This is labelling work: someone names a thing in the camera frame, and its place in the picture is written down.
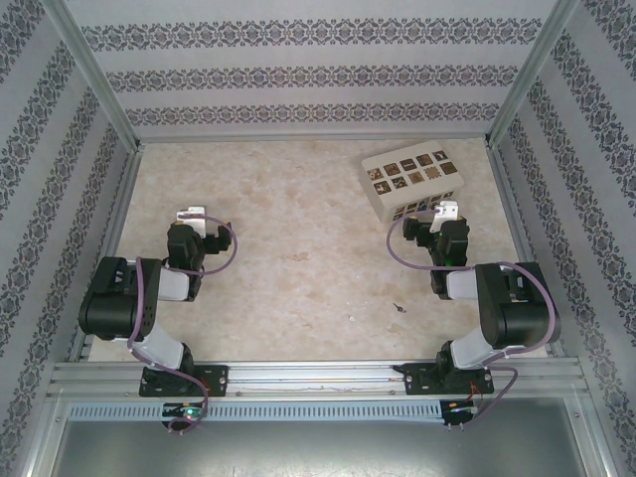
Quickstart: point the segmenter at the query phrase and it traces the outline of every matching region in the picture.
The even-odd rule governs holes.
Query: robotic arm
[[[404,220],[402,233],[407,240],[428,249],[437,266],[463,266],[470,229],[457,216],[457,203],[444,201],[433,222],[416,218]],[[546,281],[538,264],[517,263],[545,288]],[[477,299],[479,327],[463,338],[445,343],[437,353],[434,366],[405,364],[397,371],[405,374],[406,391],[411,394],[470,393],[470,383],[480,390],[494,392],[492,379],[483,365],[495,355],[516,352],[539,344],[549,330],[547,303],[539,289],[519,271],[485,263],[461,271],[432,270],[431,288],[443,300]],[[560,321],[549,342],[558,339]]]
[[[164,260],[141,258],[143,315],[132,345],[132,351],[150,363],[197,379],[205,370],[195,366],[188,346],[166,333],[155,322],[155,316],[158,300],[194,301],[201,287],[200,271],[205,255],[228,250],[232,243],[232,235],[225,227],[219,227],[216,236],[207,234],[205,219],[201,219],[204,215],[204,208],[178,213],[178,221],[168,231],[168,257]],[[87,335],[125,346],[137,318],[138,292],[135,261],[104,257],[79,309],[79,326]],[[166,372],[144,369],[142,396],[157,396],[157,393],[195,396],[196,392],[197,387],[191,382]]]

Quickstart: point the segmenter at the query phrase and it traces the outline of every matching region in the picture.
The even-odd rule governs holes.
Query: cable
[[[409,219],[409,218],[411,218],[413,216],[424,216],[424,215],[428,215],[428,214],[435,214],[436,212],[437,211],[435,209],[431,209],[429,211],[413,212],[411,214],[405,214],[404,217],[402,217],[401,219],[398,219],[395,222],[393,222],[393,224],[389,228],[389,231],[387,232],[387,250],[389,251],[391,256],[395,260],[397,260],[399,263],[401,263],[404,266],[407,266],[408,268],[414,268],[415,270],[430,270],[430,271],[437,271],[437,270],[439,270],[439,271],[465,271],[465,270],[472,270],[474,268],[472,266],[416,265],[414,263],[410,263],[408,261],[405,261],[405,260],[401,259],[400,257],[398,257],[398,254],[394,252],[393,248],[391,247],[391,235],[393,234],[394,230],[396,229],[396,227],[399,224],[401,224],[406,219]]]
[[[492,371],[510,371],[513,374],[513,376],[511,377],[510,381],[505,385],[505,387],[502,390],[499,391],[497,396],[489,404],[480,405],[480,407],[477,409],[477,413],[475,414],[475,416],[472,419],[470,419],[468,422],[464,423],[462,426],[457,425],[457,426],[452,426],[452,427],[460,427],[463,430],[463,429],[467,429],[470,426],[474,425],[477,420],[479,420],[481,417],[486,415],[488,412],[490,412],[492,410],[492,408],[495,405],[497,405],[497,403],[510,390],[510,388],[513,386],[513,384],[515,383],[515,381],[519,377],[519,372],[517,371],[516,368],[513,368],[512,366],[491,366],[490,369]]]
[[[183,435],[185,432],[189,432],[192,429],[194,429],[197,425],[199,425],[199,423],[203,420],[204,416],[206,416],[208,414],[208,389],[205,387],[205,385],[203,383],[201,383],[199,380],[197,380],[196,378],[193,378],[192,376],[186,375],[185,373],[181,373],[180,371],[177,370],[173,370],[171,368],[167,368],[163,365],[160,365],[158,363],[153,363],[152,361],[146,359],[145,357],[139,355],[133,348],[133,345],[135,343],[135,340],[137,339],[137,336],[139,335],[139,330],[141,329],[141,321],[143,318],[143,305],[144,305],[144,288],[143,288],[143,268],[141,267],[141,257],[137,257],[135,259],[135,270],[137,272],[137,312],[135,315],[135,324],[134,327],[132,329],[132,334],[130,335],[130,337],[128,338],[128,341],[126,342],[126,345],[128,347],[128,351],[130,351],[130,353],[132,354],[132,356],[134,356],[137,360],[139,360],[142,363],[145,363],[147,365],[149,365],[151,368],[156,368],[158,370],[164,371],[166,373],[170,373],[171,375],[174,376],[178,376],[179,378],[183,378],[186,379],[192,383],[194,383],[195,385],[197,385],[199,388],[201,388],[201,391],[203,392],[203,400],[201,401],[201,405],[202,405],[202,410],[199,413],[199,415],[197,416],[196,420],[190,420],[186,417],[175,417],[174,419],[172,419],[169,423],[168,423],[168,431],[172,432],[173,431],[173,425],[177,422],[187,422],[190,425],[188,427],[186,427],[183,430],[179,431],[180,435]]]
[[[216,224],[219,224],[221,227],[225,228],[230,235],[232,236],[232,240],[234,242],[234,249],[232,250],[232,255],[230,256],[230,259],[228,261],[226,261],[223,265],[221,265],[219,268],[215,268],[214,270],[209,270],[209,271],[205,271],[205,269],[203,269],[203,271],[196,271],[196,270],[182,270],[181,268],[172,268],[171,266],[168,267],[169,270],[172,271],[179,271],[181,273],[185,273],[186,275],[199,275],[199,276],[208,276],[208,275],[214,275],[215,273],[219,273],[220,271],[225,270],[226,268],[228,268],[230,266],[230,263],[232,263],[235,259],[235,257],[237,256],[237,251],[239,250],[239,241],[237,240],[237,234],[235,234],[235,231],[232,230],[232,227],[230,227],[228,224],[226,224],[223,221],[220,221],[219,219],[215,219],[214,217],[210,217],[210,216],[189,216],[188,219],[203,219],[205,221],[208,222],[214,222]]]
[[[413,264],[413,263],[409,263],[409,262],[407,262],[405,260],[402,260],[394,252],[394,250],[391,247],[391,235],[392,235],[393,231],[396,229],[396,227],[399,224],[404,222],[409,217],[419,216],[419,215],[426,215],[426,214],[433,214],[435,212],[436,212],[435,210],[430,210],[430,211],[420,211],[420,212],[415,212],[415,213],[412,213],[412,214],[406,214],[406,215],[404,215],[404,217],[402,217],[402,218],[398,219],[397,221],[393,222],[392,225],[389,227],[389,231],[387,232],[387,250],[389,251],[389,254],[395,260],[397,260],[399,263],[401,263],[402,265],[408,266],[409,268],[414,268],[416,270],[465,271],[465,270],[473,269],[474,266],[416,265],[416,264]],[[521,266],[519,266],[519,265],[517,265],[515,263],[511,263],[510,261],[498,261],[497,264],[500,265],[500,266],[505,266],[505,267],[512,268],[513,270],[518,271],[519,273],[524,275],[526,278],[528,278],[528,280],[530,280],[530,282],[537,287],[537,289],[539,290],[539,292],[543,296],[544,301],[546,302],[546,305],[548,306],[548,330],[546,331],[546,334],[544,335],[544,337],[541,339],[541,341],[539,343],[536,343],[535,345],[533,345],[533,346],[531,346],[529,348],[513,348],[512,350],[510,350],[508,352],[502,351],[501,353],[497,353],[496,355],[493,355],[490,358],[488,358],[488,359],[483,361],[482,366],[484,368],[486,368],[486,369],[490,368],[490,370],[493,370],[493,371],[510,371],[510,372],[513,373],[513,377],[510,379],[510,382],[507,385],[505,385],[502,390],[499,391],[499,393],[491,401],[491,403],[488,404],[483,410],[481,410],[481,409],[478,410],[478,412],[475,415],[475,417],[473,417],[470,421],[468,421],[466,424],[464,424],[461,427],[462,429],[465,429],[465,428],[469,427],[475,421],[477,421],[482,415],[485,415],[488,412],[490,412],[492,410],[493,406],[496,405],[502,399],[502,397],[510,390],[512,385],[517,380],[517,377],[519,376],[519,372],[515,368],[513,368],[512,366],[498,366],[498,367],[491,366],[491,367],[489,367],[488,365],[490,365],[491,363],[494,363],[497,360],[500,360],[501,358],[504,358],[504,357],[508,358],[510,355],[521,355],[521,354],[524,354],[524,353],[530,353],[531,351],[535,351],[535,350],[545,346],[548,343],[548,341],[550,340],[550,338],[552,337],[552,335],[554,334],[555,327],[557,326],[557,311],[555,310],[555,303],[553,302],[552,297],[548,293],[548,290],[543,286],[543,284],[534,275],[532,275],[529,271],[527,271],[525,268],[522,268]]]
[[[239,250],[239,241],[237,240],[237,234],[235,234],[235,231],[233,231],[232,228],[228,226],[225,222],[220,221],[219,219],[215,219],[214,217],[201,215],[201,216],[193,216],[193,219],[204,219],[205,221],[215,222],[219,224],[220,226],[224,227],[228,232],[230,232],[230,235],[232,236],[232,239],[235,245],[232,251],[232,255],[230,256],[230,259],[226,261],[226,263],[224,263],[219,268],[215,268],[214,270],[205,271],[203,267],[202,267],[203,271],[182,270],[179,268],[171,268],[171,267],[168,267],[168,269],[173,271],[179,271],[181,273],[186,273],[188,275],[203,276],[203,275],[212,275],[214,273],[219,273],[220,271],[223,271],[226,268],[228,268],[230,266],[230,263],[234,261],[235,257],[237,256],[237,251]],[[188,419],[187,417],[175,417],[168,423],[169,432],[173,431],[173,425],[176,424],[177,422],[186,422],[190,424],[185,429],[179,431],[179,434],[183,435],[185,432],[190,432],[197,425],[199,425],[199,423],[203,420],[203,418],[208,414],[208,401],[210,398],[210,396],[208,395],[208,389],[201,381],[197,380],[196,378],[186,375],[185,373],[181,373],[180,371],[173,370],[172,368],[168,368],[163,365],[160,365],[159,363],[153,363],[152,361],[139,355],[133,349],[133,345],[135,343],[135,340],[137,339],[137,336],[139,335],[139,330],[141,329],[141,322],[143,317],[143,304],[144,304],[143,269],[141,267],[141,257],[139,256],[135,259],[135,269],[137,272],[137,313],[135,316],[135,324],[132,329],[132,334],[130,335],[126,343],[128,347],[128,351],[130,351],[132,356],[134,356],[140,362],[147,364],[151,368],[156,368],[160,371],[170,373],[171,375],[177,376],[179,378],[183,378],[184,380],[188,380],[191,383],[194,383],[195,385],[197,385],[203,392],[203,400],[201,401],[202,409],[195,420]]]

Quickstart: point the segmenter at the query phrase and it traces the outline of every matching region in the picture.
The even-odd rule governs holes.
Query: box
[[[464,185],[451,157],[437,141],[363,159],[360,183],[380,222],[434,208]]]

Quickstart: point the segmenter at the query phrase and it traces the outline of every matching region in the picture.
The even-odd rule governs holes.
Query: floor surface
[[[477,303],[439,300],[427,272],[389,256],[388,226],[356,172],[366,157],[418,142],[149,145],[118,254],[165,257],[176,211],[190,205],[232,221],[235,262],[204,279],[195,302],[159,303],[157,320],[196,360],[433,358],[478,325]],[[440,142],[466,182],[457,201],[470,227],[469,263],[515,261],[483,141]],[[393,243],[405,259],[429,263],[414,242],[397,235]],[[206,268],[228,256],[209,256]],[[90,359],[131,357],[122,345],[95,339]]]

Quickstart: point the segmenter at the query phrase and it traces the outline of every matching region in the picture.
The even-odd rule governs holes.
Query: wallpaper
[[[636,475],[633,12],[581,2],[500,144],[621,475]]]
[[[141,140],[485,133],[555,0],[68,0]]]
[[[68,356],[128,151],[42,5],[0,1],[0,15],[0,476],[8,476],[28,447],[51,364]]]

